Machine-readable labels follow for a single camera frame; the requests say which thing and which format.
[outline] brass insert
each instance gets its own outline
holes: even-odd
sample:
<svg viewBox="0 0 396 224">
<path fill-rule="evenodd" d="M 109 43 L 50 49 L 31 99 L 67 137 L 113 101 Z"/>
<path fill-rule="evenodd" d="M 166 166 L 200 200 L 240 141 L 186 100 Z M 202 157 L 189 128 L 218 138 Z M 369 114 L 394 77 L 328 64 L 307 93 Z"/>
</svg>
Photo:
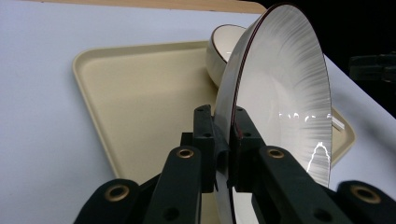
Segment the brass insert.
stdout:
<svg viewBox="0 0 396 224">
<path fill-rule="evenodd" d="M 350 187 L 350 191 L 360 200 L 367 203 L 381 203 L 381 197 L 371 189 L 360 186 L 353 185 Z"/>
<path fill-rule="evenodd" d="M 179 150 L 177 152 L 177 155 L 180 158 L 188 159 L 188 158 L 191 158 L 194 155 L 194 152 L 192 150 L 190 150 L 190 149 L 181 149 L 181 150 Z"/>
<path fill-rule="evenodd" d="M 274 149 L 274 148 L 269 149 L 267 151 L 267 153 L 270 157 L 275 158 L 275 159 L 281 159 L 285 156 L 285 154 L 283 154 L 282 151 L 280 151 L 278 149 Z"/>
<path fill-rule="evenodd" d="M 105 192 L 105 198 L 109 202 L 115 203 L 124 199 L 129 194 L 129 189 L 125 185 L 113 185 Z"/>
</svg>

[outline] table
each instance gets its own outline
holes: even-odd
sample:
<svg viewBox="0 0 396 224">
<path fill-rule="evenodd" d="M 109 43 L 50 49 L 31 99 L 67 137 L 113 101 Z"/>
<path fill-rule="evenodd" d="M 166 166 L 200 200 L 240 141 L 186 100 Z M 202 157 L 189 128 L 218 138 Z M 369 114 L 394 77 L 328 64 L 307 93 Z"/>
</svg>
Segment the table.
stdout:
<svg viewBox="0 0 396 224">
<path fill-rule="evenodd" d="M 85 49 L 208 39 L 260 15 L 0 2 L 0 222 L 71 223 L 114 178 L 72 71 Z M 357 179 L 396 199 L 396 121 L 330 60 L 332 103 L 357 142 L 331 189 Z"/>
</svg>

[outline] black object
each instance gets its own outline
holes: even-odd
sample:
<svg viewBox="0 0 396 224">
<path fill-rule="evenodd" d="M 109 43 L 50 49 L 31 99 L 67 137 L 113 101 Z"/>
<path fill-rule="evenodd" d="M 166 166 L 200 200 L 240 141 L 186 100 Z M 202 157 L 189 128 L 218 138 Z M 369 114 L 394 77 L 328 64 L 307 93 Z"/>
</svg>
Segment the black object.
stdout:
<svg viewBox="0 0 396 224">
<path fill-rule="evenodd" d="M 260 223 L 396 223 L 396 202 L 384 192 L 359 181 L 344 182 L 336 192 L 322 187 L 287 150 L 265 145 L 241 107 L 230 146 L 223 143 L 210 105 L 198 107 L 194 133 L 182 134 L 160 175 L 141 186 L 124 179 L 105 183 L 76 223 L 200 223 L 201 193 L 216 190 L 215 172 L 225 168 L 229 188 L 252 193 Z"/>
<path fill-rule="evenodd" d="M 349 77 L 396 118 L 396 52 L 351 57 Z"/>
</svg>

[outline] black mechanical part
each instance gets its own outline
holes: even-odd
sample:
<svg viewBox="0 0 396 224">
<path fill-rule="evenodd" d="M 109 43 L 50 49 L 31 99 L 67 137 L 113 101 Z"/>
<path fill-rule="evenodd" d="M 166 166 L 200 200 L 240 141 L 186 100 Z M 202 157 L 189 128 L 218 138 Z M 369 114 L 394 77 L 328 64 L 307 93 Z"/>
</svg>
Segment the black mechanical part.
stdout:
<svg viewBox="0 0 396 224">
<path fill-rule="evenodd" d="M 75 223 L 127 223 L 139 192 L 139 186 L 132 180 L 108 181 L 84 204 Z"/>
<path fill-rule="evenodd" d="M 396 202 L 384 192 L 358 181 L 336 192 L 315 183 L 287 150 L 265 145 L 241 107 L 230 145 L 213 124 L 210 105 L 194 111 L 194 133 L 183 133 L 180 144 L 163 172 L 140 187 L 125 179 L 101 186 L 76 223 L 200 223 L 201 193 L 213 191 L 215 174 L 225 194 L 252 192 L 260 223 L 396 223 Z"/>
<path fill-rule="evenodd" d="M 200 223 L 201 152 L 177 147 L 166 160 L 143 223 Z"/>
</svg>

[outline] screw hole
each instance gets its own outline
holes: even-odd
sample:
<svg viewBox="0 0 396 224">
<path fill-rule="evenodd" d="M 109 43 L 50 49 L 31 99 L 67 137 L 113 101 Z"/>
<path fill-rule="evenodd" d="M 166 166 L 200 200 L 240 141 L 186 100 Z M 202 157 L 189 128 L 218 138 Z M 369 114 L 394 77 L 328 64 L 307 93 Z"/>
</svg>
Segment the screw hole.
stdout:
<svg viewBox="0 0 396 224">
<path fill-rule="evenodd" d="M 359 199 L 367 203 L 380 203 L 381 198 L 378 194 L 364 186 L 354 185 L 351 187 L 352 193 Z"/>
<path fill-rule="evenodd" d="M 105 198 L 109 202 L 119 202 L 129 194 L 129 189 L 125 185 L 113 185 L 105 192 Z"/>
<path fill-rule="evenodd" d="M 163 211 L 163 218 L 166 221 L 173 221 L 173 220 L 177 219 L 179 215 L 180 215 L 180 213 L 178 212 L 177 208 L 175 208 L 175 207 L 167 208 L 167 209 L 165 209 L 165 211 Z"/>
<path fill-rule="evenodd" d="M 192 150 L 190 150 L 190 149 L 181 149 L 181 150 L 179 150 L 177 152 L 177 155 L 180 158 L 188 159 L 188 158 L 191 158 L 194 155 L 194 152 Z"/>
<path fill-rule="evenodd" d="M 332 221 L 332 215 L 330 215 L 330 213 L 328 213 L 327 211 L 320 209 L 320 208 L 315 209 L 314 217 L 322 222 L 331 222 Z"/>
<path fill-rule="evenodd" d="M 285 154 L 283 154 L 283 152 L 277 150 L 277 149 L 269 149 L 268 150 L 268 155 L 272 158 L 276 158 L 276 159 L 280 159 L 283 158 L 285 156 Z"/>
</svg>

